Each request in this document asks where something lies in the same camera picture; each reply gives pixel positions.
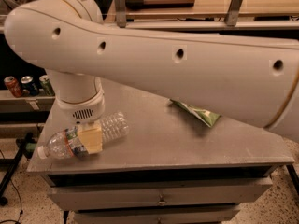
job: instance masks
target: drawer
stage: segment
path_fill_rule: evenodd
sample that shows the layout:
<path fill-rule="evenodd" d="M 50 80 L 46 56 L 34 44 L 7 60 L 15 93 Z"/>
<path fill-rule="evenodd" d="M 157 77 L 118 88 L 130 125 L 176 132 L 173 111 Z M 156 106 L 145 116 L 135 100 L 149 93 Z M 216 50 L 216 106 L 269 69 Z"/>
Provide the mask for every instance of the drawer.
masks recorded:
<path fill-rule="evenodd" d="M 237 205 L 106 210 L 93 213 L 76 213 L 74 220 L 78 224 L 191 224 L 230 220 L 238 212 L 239 207 Z"/>
<path fill-rule="evenodd" d="M 269 177 L 169 183 L 51 188 L 63 210 L 254 202 L 272 185 Z"/>

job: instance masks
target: terrazzo floor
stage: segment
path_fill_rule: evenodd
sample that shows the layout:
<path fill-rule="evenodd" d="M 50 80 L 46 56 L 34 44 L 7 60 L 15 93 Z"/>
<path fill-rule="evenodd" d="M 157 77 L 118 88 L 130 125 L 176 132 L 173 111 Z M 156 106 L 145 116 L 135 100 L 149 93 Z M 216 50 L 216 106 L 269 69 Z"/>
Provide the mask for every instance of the terrazzo floor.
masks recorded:
<path fill-rule="evenodd" d="M 286 143 L 299 163 L 299 145 L 286 140 Z M 17 147 L 15 139 L 0 139 L 0 150 L 6 158 L 13 158 Z M 26 173 L 29 161 L 23 157 L 12 181 L 20 193 L 21 203 L 12 184 L 7 186 L 4 196 L 8 204 L 0 206 L 0 223 L 15 223 L 5 220 L 18 220 L 20 210 L 21 224 L 60 224 L 63 222 L 63 212 L 47 197 L 46 182 L 38 175 Z M 241 211 L 231 220 L 223 224 L 299 224 L 299 196 L 292 184 L 285 166 L 278 167 L 271 174 L 273 187 L 269 189 L 255 203 L 242 203 Z M 73 220 L 74 213 L 70 212 L 68 224 L 76 223 Z"/>

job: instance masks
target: gray tabletop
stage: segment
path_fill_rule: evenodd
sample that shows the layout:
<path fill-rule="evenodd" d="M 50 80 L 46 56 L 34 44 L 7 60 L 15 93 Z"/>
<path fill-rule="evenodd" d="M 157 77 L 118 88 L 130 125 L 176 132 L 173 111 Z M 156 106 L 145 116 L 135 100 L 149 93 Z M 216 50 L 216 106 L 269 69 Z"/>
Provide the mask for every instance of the gray tabletop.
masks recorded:
<path fill-rule="evenodd" d="M 210 129 L 166 98 L 104 79 L 102 83 L 106 99 L 104 116 L 122 111 L 130 126 L 128 136 L 83 159 L 41 160 L 35 151 L 28 172 L 82 174 L 293 162 L 280 136 L 226 117 L 220 117 Z M 37 145 L 43 145 L 54 133 L 70 126 L 55 103 Z"/>

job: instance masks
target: green packet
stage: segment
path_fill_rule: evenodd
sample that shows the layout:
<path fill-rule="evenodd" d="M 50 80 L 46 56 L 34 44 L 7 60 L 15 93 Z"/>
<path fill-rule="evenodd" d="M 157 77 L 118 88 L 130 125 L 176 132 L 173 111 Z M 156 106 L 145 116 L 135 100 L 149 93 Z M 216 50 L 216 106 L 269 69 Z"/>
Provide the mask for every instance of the green packet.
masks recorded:
<path fill-rule="evenodd" d="M 174 101 L 174 100 L 170 100 L 170 101 L 172 101 L 177 106 L 181 107 L 182 109 L 196 116 L 198 119 L 203 121 L 206 124 L 206 126 L 209 128 L 213 127 L 217 119 L 221 116 L 213 112 L 210 112 L 206 109 L 187 105 L 179 101 Z"/>

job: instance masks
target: bottle label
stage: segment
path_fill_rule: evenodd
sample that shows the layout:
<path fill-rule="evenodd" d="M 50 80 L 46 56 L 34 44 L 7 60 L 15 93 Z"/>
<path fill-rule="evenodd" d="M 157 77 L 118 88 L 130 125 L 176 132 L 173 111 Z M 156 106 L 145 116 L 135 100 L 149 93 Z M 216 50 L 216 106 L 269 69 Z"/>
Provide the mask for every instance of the bottle label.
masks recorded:
<path fill-rule="evenodd" d="M 88 155 L 88 151 L 78 139 L 77 131 L 78 131 L 77 126 L 71 129 L 66 129 L 64 130 L 65 137 L 67 140 L 67 145 L 69 146 L 71 152 L 77 157 L 83 157 Z"/>

